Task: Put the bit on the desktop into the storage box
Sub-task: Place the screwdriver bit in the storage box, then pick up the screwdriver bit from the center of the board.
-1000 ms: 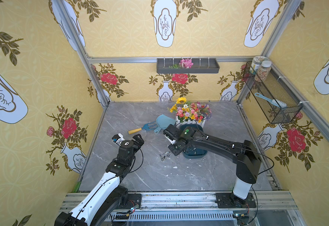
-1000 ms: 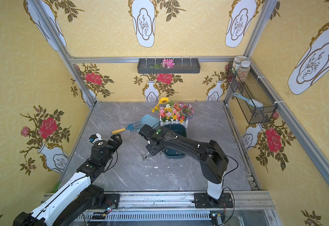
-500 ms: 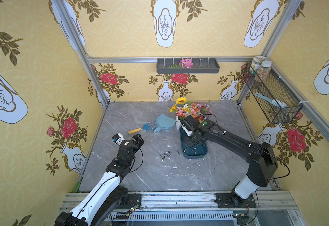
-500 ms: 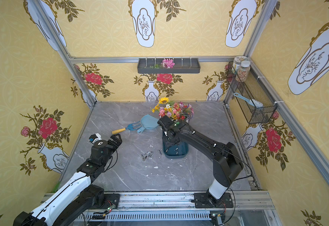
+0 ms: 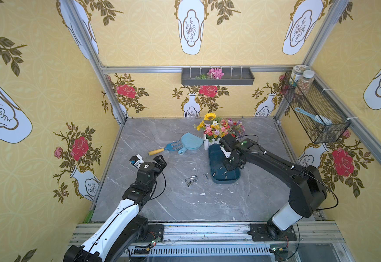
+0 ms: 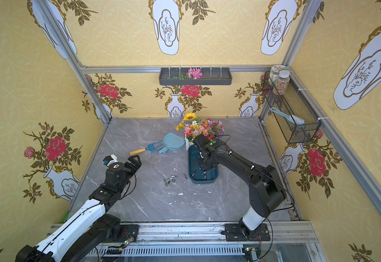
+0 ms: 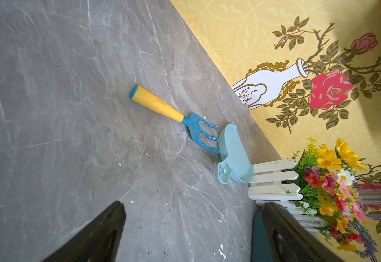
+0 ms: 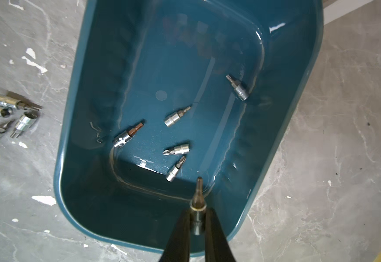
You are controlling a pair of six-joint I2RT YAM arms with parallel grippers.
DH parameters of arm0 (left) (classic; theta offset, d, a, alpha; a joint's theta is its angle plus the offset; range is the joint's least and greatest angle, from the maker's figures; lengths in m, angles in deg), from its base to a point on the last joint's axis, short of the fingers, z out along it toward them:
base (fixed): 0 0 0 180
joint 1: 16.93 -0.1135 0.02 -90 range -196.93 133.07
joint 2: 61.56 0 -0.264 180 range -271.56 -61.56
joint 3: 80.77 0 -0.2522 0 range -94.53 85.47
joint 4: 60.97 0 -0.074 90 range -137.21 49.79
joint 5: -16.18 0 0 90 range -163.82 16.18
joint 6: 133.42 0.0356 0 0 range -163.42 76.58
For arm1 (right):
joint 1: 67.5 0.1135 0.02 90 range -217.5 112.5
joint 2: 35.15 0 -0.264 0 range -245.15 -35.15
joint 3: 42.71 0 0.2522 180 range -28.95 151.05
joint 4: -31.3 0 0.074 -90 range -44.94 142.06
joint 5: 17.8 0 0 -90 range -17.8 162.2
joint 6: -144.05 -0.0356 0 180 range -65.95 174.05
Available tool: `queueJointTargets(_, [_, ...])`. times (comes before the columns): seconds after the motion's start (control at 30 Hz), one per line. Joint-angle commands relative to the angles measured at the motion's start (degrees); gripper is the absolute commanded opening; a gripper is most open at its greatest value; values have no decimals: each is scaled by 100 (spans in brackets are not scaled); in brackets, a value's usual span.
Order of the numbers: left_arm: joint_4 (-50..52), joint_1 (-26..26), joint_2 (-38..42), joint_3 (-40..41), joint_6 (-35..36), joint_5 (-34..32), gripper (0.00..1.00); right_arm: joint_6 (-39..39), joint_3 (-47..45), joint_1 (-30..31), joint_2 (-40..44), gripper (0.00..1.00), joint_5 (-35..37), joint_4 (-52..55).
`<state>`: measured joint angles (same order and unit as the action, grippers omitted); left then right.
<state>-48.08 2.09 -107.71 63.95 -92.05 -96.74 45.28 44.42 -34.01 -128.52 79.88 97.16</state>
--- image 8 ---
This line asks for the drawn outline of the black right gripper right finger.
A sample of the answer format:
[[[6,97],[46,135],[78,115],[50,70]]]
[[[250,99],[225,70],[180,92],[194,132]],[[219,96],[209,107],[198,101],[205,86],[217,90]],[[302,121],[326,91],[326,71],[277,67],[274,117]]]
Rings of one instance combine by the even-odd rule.
[[[205,216],[205,261],[236,262],[213,208]]]

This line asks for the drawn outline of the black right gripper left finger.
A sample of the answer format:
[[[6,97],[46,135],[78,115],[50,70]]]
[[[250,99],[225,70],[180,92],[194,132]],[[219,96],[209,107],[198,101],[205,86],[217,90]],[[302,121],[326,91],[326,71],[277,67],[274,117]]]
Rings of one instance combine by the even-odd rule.
[[[190,210],[180,214],[167,246],[159,262],[189,262],[190,258]]]

